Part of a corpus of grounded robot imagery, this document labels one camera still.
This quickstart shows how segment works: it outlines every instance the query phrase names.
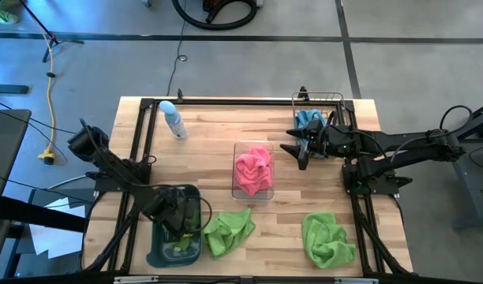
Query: wooden tabletop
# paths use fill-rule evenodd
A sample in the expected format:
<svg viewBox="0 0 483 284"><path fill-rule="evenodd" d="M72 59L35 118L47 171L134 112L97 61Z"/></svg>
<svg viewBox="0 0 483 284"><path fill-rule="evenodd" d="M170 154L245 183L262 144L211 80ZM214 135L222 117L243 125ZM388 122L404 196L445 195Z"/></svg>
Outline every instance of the wooden tabletop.
<svg viewBox="0 0 483 284"><path fill-rule="evenodd" d="M110 149L121 159L129 157L140 99L122 97L118 106ZM354 107L359 129L380 130L373 100L354 100ZM157 161L152 167L151 182L193 184L212 204L214 212L251 207L256 229L240 247L220 260L212 260L204 246L201 258L191 266L154 268L146 261L151 248L152 223L141 216L131 274L362 275L358 251L352 264L321 270L303 250L301 221L313 212L334 213L338 223L345 227L349 241L356 247L358 244L350 198L341 181L343 160L311 160L308 169L300 171L296 160L279 147L281 143L294 143L285 134L286 129L293 128L291 106L178 106L178 109L189 138L176 141L163 114L158 112L151 149ZM234 200L231 195L233 149L237 140L268 140L274 144L275 196L267 204ZM120 199L120 193L109 192L95 206L85 238L84 267L92 263L113 235ZM401 216L394 200L373 196L373 205L380 238L402 266L412 271ZM118 267L122 263L126 237L127 234L119 249ZM370 241L367 246L370 264L375 267Z"/></svg>

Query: plastic bottle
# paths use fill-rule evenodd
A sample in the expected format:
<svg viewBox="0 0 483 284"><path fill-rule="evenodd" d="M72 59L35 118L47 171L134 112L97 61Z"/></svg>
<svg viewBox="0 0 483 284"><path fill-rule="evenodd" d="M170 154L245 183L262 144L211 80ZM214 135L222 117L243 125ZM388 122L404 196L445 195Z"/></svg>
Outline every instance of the plastic bottle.
<svg viewBox="0 0 483 284"><path fill-rule="evenodd" d="M159 108L163 111L166 123L170 126L173 135L179 140L187 138L184 121L182 120L182 116L177 112L175 105L168 101L162 101L159 103Z"/></svg>

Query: concrete floor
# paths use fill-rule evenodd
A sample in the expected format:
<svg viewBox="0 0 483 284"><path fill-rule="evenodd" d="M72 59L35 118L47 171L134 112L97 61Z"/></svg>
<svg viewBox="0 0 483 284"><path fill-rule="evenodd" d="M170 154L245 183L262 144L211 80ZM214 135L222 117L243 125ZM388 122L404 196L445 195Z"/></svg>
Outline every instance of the concrete floor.
<svg viewBox="0 0 483 284"><path fill-rule="evenodd" d="M200 18L200 2L188 1L188 11ZM138 0L30 3L57 32L177 35L182 20L170 1L153 4L146 9ZM483 38L483 0L346 0L343 5L351 36ZM242 4L229 5L219 20L245 10ZM16 13L22 21L0 25L0 32L38 31L25 13L18 8ZM185 34L340 36L338 23L334 0L265 0L254 22L243 28L205 32L188 26ZM84 118L110 134L120 96L166 93L177 44L87 41L56 48L53 100L58 127L78 130L78 118ZM472 109L483 105L483 45L353 44L352 49L361 96L376 100L384 131L433 129L452 105ZM44 50L42 40L0 39L0 84L31 87L27 95L0 95L0 101L30 109L35 119L48 122ZM341 43L186 41L181 53L189 60L178 63L172 95L181 88L185 95L282 97L305 85L352 98ZM454 128L465 116L454 113L446 126ZM57 145L68 164L45 166L36 156L47 142L28 130L10 177L46 187L92 170L67 151L68 139L69 134L58 134ZM483 282L483 228L461 232L451 228L466 210L452 165L427 162L399 173L414 178L403 188L400 200L414 270L425 276ZM28 190L17 185L8 184L5 194L28 198Z"/></svg>

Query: pink cloth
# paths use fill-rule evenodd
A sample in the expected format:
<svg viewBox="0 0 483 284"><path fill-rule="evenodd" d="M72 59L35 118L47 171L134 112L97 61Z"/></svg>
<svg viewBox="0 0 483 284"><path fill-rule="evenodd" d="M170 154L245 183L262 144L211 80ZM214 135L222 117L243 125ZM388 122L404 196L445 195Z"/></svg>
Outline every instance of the pink cloth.
<svg viewBox="0 0 483 284"><path fill-rule="evenodd" d="M250 196L272 186L271 156L264 148L252 148L234 161L238 187Z"/></svg>

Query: white paper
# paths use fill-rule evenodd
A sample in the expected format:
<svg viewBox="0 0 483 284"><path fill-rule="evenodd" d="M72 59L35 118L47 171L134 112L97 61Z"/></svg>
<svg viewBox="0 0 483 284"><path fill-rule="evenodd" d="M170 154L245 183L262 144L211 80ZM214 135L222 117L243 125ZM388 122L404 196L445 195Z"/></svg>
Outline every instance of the white paper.
<svg viewBox="0 0 483 284"><path fill-rule="evenodd" d="M85 206L69 209L65 213L84 218ZM82 233L59 229L52 230L54 230L53 234L57 236L58 240L55 242L56 245L49 248L49 259L79 252L82 249L82 237L84 236Z"/></svg>
<svg viewBox="0 0 483 284"><path fill-rule="evenodd" d="M56 200L55 202L48 204L46 207L66 205L51 208L52 210L57 210L58 208L69 208L67 204L68 198L63 198L61 200ZM52 239L52 235L50 234L50 228L30 224L29 229L31 230L31 236L33 240L33 245L35 246L36 255L39 255L42 252L48 250L49 247L52 245L51 242L54 242L54 240Z"/></svg>
<svg viewBox="0 0 483 284"><path fill-rule="evenodd" d="M69 208L68 198L56 200L55 202L48 204L46 207L52 207L52 210L65 212L82 218L85 217L85 206ZM30 229L37 255L48 250L48 257L51 259L81 250L82 233L38 225L30 225Z"/></svg>

